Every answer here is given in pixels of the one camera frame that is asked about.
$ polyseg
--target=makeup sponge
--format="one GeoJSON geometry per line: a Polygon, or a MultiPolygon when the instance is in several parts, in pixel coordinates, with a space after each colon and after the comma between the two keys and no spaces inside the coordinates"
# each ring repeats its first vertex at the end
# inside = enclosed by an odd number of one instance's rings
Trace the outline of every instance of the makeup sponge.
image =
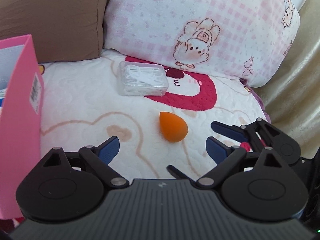
{"type": "Polygon", "coordinates": [[[160,112],[160,130],[169,142],[182,141],[188,133],[187,123],[179,116],[169,112],[160,112]]]}

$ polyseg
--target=cartoon face print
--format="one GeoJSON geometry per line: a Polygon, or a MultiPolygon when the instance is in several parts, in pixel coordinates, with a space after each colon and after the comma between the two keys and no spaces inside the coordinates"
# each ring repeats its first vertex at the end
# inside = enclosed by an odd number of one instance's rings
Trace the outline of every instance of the cartoon face print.
{"type": "Polygon", "coordinates": [[[174,47],[175,64],[182,70],[188,70],[195,68],[195,64],[206,62],[219,33],[220,27],[212,19],[188,22],[174,47]]]}
{"type": "Polygon", "coordinates": [[[253,63],[253,57],[251,56],[251,58],[249,58],[249,60],[247,60],[244,63],[245,71],[242,73],[243,76],[249,76],[250,74],[253,75],[254,70],[251,69],[252,68],[252,63],[253,63]]]}
{"type": "Polygon", "coordinates": [[[291,0],[284,0],[284,8],[285,12],[281,21],[281,23],[283,24],[283,28],[289,27],[291,25],[294,10],[294,5],[292,4],[291,0]]]}
{"type": "MultiPolygon", "coordinates": [[[[153,64],[129,56],[125,60],[153,64]]],[[[192,111],[205,111],[214,107],[217,102],[217,92],[212,79],[208,75],[185,72],[166,66],[164,69],[169,82],[166,94],[163,97],[146,96],[146,98],[168,106],[192,111]]]]}

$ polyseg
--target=white bedspread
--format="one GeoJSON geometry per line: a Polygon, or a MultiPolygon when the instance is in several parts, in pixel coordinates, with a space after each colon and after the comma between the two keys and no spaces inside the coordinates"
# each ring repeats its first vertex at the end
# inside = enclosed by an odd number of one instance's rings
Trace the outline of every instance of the white bedspread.
{"type": "Polygon", "coordinates": [[[164,103],[120,96],[116,69],[125,56],[114,50],[102,55],[95,60],[46,64],[42,156],[55,146],[65,152],[77,151],[115,135],[120,139],[120,152],[110,167],[128,180],[172,178],[166,171],[169,164],[197,179],[216,165],[206,154],[208,136],[228,146],[239,145],[213,132],[211,122],[241,125],[257,117],[265,119],[257,100],[239,80],[202,74],[167,72],[169,93],[156,98],[164,103]],[[189,132],[184,140],[169,143],[163,138],[158,123],[161,111],[175,113],[187,122],[189,132]]]}

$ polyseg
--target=brown pillow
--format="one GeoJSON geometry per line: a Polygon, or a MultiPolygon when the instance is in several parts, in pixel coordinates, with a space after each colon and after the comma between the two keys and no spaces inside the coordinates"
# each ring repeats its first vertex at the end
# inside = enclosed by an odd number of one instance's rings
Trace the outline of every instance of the brown pillow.
{"type": "Polygon", "coordinates": [[[39,62],[99,57],[107,0],[0,0],[0,39],[32,34],[39,62]]]}

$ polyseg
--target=pink checkered fabric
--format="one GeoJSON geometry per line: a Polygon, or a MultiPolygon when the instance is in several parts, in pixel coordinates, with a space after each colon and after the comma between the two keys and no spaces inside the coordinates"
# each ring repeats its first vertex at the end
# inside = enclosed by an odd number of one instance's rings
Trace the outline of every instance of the pink checkered fabric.
{"type": "Polygon", "coordinates": [[[111,0],[105,48],[260,87],[278,69],[299,24],[291,0],[111,0]]]}

